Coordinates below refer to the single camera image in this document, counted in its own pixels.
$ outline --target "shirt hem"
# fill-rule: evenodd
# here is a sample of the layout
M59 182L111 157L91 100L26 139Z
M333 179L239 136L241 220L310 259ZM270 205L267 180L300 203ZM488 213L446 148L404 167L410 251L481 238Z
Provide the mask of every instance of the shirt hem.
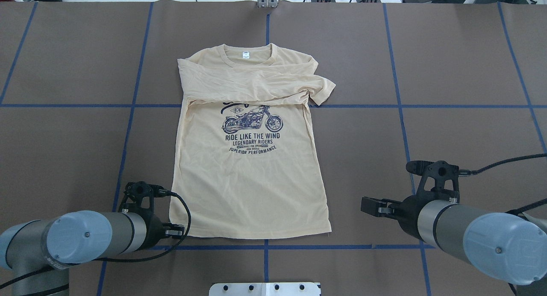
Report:
M193 237L224 237L224 238L236 238L246 240L264 240L264 239L280 239L280 238L292 238L306 235L315 235L332 232L332 228L329 226L323 226L321 228L304 229L297 231L277 231L277 232L250 232L250 233L234 233L234 232L219 232L211 230L201 230L199 228L190 228L189 236Z

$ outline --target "blue joint cap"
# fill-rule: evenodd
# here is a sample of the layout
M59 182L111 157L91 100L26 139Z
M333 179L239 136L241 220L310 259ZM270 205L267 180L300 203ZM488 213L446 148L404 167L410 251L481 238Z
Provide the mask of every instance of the blue joint cap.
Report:
M79 211L57 218L47 232L47 250L61 263L80 264L101 256L112 241L110 221L100 213Z
M477 269L511 284L528 285L547 273L547 234L511 214L490 213L473 220L463 249Z
M9 244L12 242L12 239L16 236L16 234L22 230L22 228L25 228L27 224L35 222L37 220L29 221L27 223L17 224L17 226L12 226L11 228L7 229L2 235L0 235L0 267L5 268L7 270L12 270L12 268L8 265L8 247Z

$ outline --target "grid line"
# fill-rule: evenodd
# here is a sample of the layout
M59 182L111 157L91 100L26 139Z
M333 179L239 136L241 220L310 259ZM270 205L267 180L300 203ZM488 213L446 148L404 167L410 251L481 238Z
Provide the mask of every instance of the grid line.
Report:
M264 240L264 282L270 282L270 241Z
M32 18L34 17L34 13L36 12L37 6L38 6L38 2L35 2L34 6L32 7L31 14L29 16L29 21L27 21L27 25L25 26L25 31L23 32L23 36L21 37L21 41L19 42L19 46L17 47L17 51L15 52L15 56L13 57L12 66L9 68L8 77L6 78L6 83L4 83L4 88L2 89L2 94L0 95L0 105L4 101L4 97L6 96L6 92L8 91L9 81L12 79L13 70L15 70L17 59L19 59L19 53L21 53L21 49L23 48L23 43L25 43L27 33L29 33L29 28L31 27Z
M0 104L4 108L180 108L181 104ZM309 105L310 108L433 108L433 109L458 109L458 108L485 108L485 109L546 109L547 105L412 105L412 104L323 104Z
M142 73L142 64L144 62L144 53L146 51L146 42L148 40L148 31L150 30L150 19L152 18L152 10L154 8L154 3L150 2L150 8L148 9L148 20L146 23L146 30L144 31L144 39L142 43L142 50L141 50L141 59L139 60L139 66L137 70L137 78L135 80L135 91L133 92L133 102L131 106L131 112L129 113L129 121L127 122L127 131L125 132L125 141L124 141L124 148L121 154L121 162L120 162L120 169L118 172L118 181L116 184L116 192L114 196L114 202L112 203L112 212L116 211L116 206L118 204L118 197L120 195L120 188L121 188L121 177L123 176L124 167L125 167L125 158L127 155L127 143L129 141L129 134L131 133L131 125L133 123L133 115L135 114L135 104L137 102L137 95L138 95L138 88L139 83L141 80L141 73ZM99 276L99 283L97 287L97 296L101 296L102 294L102 287L104 284L104 275L106 274L106 261L103 261L102 267L101 267L101 275Z
M528 95L528 90L526 88L526 84L524 83L524 78L522 78L522 73L520 71L520 67L518 66L518 61L516 60L516 56L512 48L511 39L509 38L509 33L507 32L506 20L503 16L502 4L500 2L498 2L498 11L500 12L500 19L502 20L503 33L506 36L507 46L509 47L509 52L511 53L511 58L513 60L513 63L515 64L515 69L518 74L518 80L520 80L522 91L524 92L524 96L526 97L526 102L528 103L528 108L530 109L530 114L532 115L532 120L534 121L535 131L538 133L539 142L541 144L541 148L543 149L543 152L547 152L547 148L545 147L545 141L543 140L543 135L541 134L541 129L539 129L538 119L535 117L532 101L530 100L530 96Z
M270 14L266 14L266 45L270 43Z
M416 244L394 244L394 245L188 245L178 246L175 250L180 251L210 251L210 250L416 250L422 249ZM154 246L148 250L167 250L171 246ZM424 244L424 249L436 249Z
M405 122L404 122L404 115L403 115L403 105L401 102L401 95L399 92L399 80L397 79L397 70L395 69L395 58L393 56L393 44L391 43L391 34L389 32L389 19L387 15L387 6L385 3L382 4L383 6L383 16L385 19L385 32L387 33L387 43L389 47L389 58L391 59L391 70L393 72L393 82L395 85L395 94L397 96L397 106L399 109L399 119L401 122L401 131L403 132L403 144L405 147L405 156L406 156L406 162L410 161L410 151L409 151L409 145L408 140L406 138L406 128L405 128ZM414 189L414 177L412 177L412 174L409 173L410 177L410 183L412 185L412 194L416 194ZM427 259L426 259L426 251L424 249L424 243L420 240L420 256L422 257L422 268L423 268L423 276L424 281L426 285L426 292L427 296L431 296L431 287L429 284L429 272L427 270Z

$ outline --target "motorcycle graphic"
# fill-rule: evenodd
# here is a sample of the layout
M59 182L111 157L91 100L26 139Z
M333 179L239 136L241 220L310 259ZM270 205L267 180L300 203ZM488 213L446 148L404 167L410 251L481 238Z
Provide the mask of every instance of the motorcycle graphic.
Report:
M235 117L226 117L222 125L222 130L226 134L234 134L238 130L258 130L262 126L264 115L266 119L266 128L271 132L279 132L283 127L283 120L278 115L273 115L269 111L270 106L260 105L251 109L248 113L237 114Z

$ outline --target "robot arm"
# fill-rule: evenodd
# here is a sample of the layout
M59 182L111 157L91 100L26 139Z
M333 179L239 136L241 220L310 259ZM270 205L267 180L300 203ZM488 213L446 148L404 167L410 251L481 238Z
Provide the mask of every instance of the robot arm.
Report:
M0 235L0 266L15 276L52 267L16 282L12 295L68 295L68 268L148 249L162 238L187 235L183 226L162 223L154 214L154 198L173 195L158 185L128 183L118 213L79 211L54 220L34 220ZM143 202L149 200L149 206Z
M490 277L525 286L545 276L545 221L459 204L458 177L471 174L458 166L444 161L411 161L406 169L422 177L416 195L402 202L363 197L361 211L397 220L407 234L470 263ZM435 180L435 186L425 190L429 177ZM445 189L447 181L453 183L453 190Z

